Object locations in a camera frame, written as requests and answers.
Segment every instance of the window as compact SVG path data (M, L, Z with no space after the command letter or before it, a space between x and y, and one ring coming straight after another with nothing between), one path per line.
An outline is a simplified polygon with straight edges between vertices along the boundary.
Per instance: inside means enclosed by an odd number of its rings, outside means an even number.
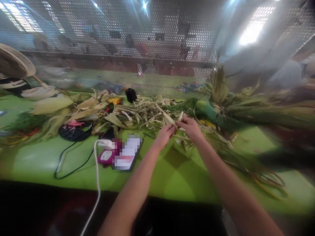
M38 23L36 22L36 20L31 16L27 8L24 6L23 1L13 0L10 1L10 3L4 3L4 5L1 4L0 8L20 31L22 31L21 27L11 15L9 16L10 13L14 15L14 17L26 31L43 32L39 27Z
M254 15L250 19L249 25L240 38L241 45L247 45L254 43L264 24L266 23L268 16L273 12L275 7L258 7L254 12Z
M63 29L62 25L58 21L58 18L56 17L54 12L52 11L52 7L50 6L50 4L48 2L42 2L42 3L45 6L46 10L48 11L49 15L51 16L53 22L55 23L55 25L59 29L60 33L65 33L65 30Z
M5 13L5 15L10 19L10 21L12 21L12 23L15 25L15 27L18 28L19 31L24 31L22 27L19 25L19 23L16 22L16 20L12 17L10 12L8 12L8 10L2 3L0 3L0 9Z

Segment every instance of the power cord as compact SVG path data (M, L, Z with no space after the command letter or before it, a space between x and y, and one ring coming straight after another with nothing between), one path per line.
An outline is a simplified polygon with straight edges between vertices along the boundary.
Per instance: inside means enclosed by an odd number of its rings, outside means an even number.
M92 213L91 213L90 217L88 218L88 220L87 220L87 222L86 222L86 224L85 224L85 226L84 226L80 236L84 235L85 230L86 230L87 226L89 225L89 222L90 222L90 220L91 220L91 218L92 218L92 216L93 216L93 214L95 212L95 209L96 209L96 207L98 205L98 202L99 202L99 199L101 197L101 188L99 186L99 174L98 174L98 164L97 164L97 154L96 154L96 144L98 143L98 141L101 141L101 139L98 139L98 140L95 141L94 147L93 147L93 151L92 151L92 152L94 152L95 166L96 166L97 200L95 202L95 205L94 205L94 208L92 210Z
M71 171L70 173L68 173L68 174L66 174L66 175L64 175L64 176L62 176L62 177L57 177L57 174L58 174L58 172L61 170L61 166L62 166L63 160L64 160L64 158L65 158L65 156L63 155L64 152L65 152L66 150L68 150L69 148L71 148L71 147L72 147L73 145L75 145L76 143L77 143L77 142L71 144L69 147L67 147L66 149L64 149L64 150L62 151L62 153L60 154L58 167L57 167L57 169L55 170L55 173L53 174L54 179L61 180L61 179L63 179L63 178L68 177L69 175L71 175L71 174L73 174L74 172L76 172L78 169L82 168L82 167L89 161L89 159L91 158L91 156L92 156L92 154L93 154L93 150L92 150L92 152L90 153L90 155L89 155L89 157L87 158L87 160L86 160L82 165L80 165L78 168L76 168L75 170Z

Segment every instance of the charging cable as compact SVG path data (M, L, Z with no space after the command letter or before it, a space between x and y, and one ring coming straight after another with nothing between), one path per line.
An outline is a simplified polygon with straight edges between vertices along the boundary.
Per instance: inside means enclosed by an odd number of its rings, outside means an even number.
M101 188L99 186L99 175L98 175L97 151L96 151L96 144L99 141L102 141L102 140L101 139L96 140L95 143L94 143L94 148L93 148L93 150L94 150L94 157L95 157L95 166L96 166L97 200L95 202L95 205L94 205L94 208L92 210L92 213L91 213L90 217L88 218L88 221L86 222L86 224L85 224L85 226L84 226L84 228L82 230L81 236L84 235L85 230L86 230L87 226L89 225L89 222L90 222L90 220L91 220L91 218L92 218L92 216L93 216L93 214L95 212L95 209L97 208L99 199L101 197Z

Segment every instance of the floor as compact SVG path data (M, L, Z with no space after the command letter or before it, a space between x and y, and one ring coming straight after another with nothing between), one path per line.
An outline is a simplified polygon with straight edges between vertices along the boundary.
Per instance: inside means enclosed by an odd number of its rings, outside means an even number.
M80 235L96 200L96 192L0 182L3 216L0 235ZM103 191L85 235L96 235L117 193ZM226 235L220 206L149 197L133 235Z

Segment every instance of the forearm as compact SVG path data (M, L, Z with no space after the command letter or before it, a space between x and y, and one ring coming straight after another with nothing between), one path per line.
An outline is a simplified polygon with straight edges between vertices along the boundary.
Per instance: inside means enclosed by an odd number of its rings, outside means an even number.
M241 235L283 235L210 144L202 138L195 145Z
M118 194L98 233L99 236L130 235L132 224L148 195L159 152L154 146L147 152Z

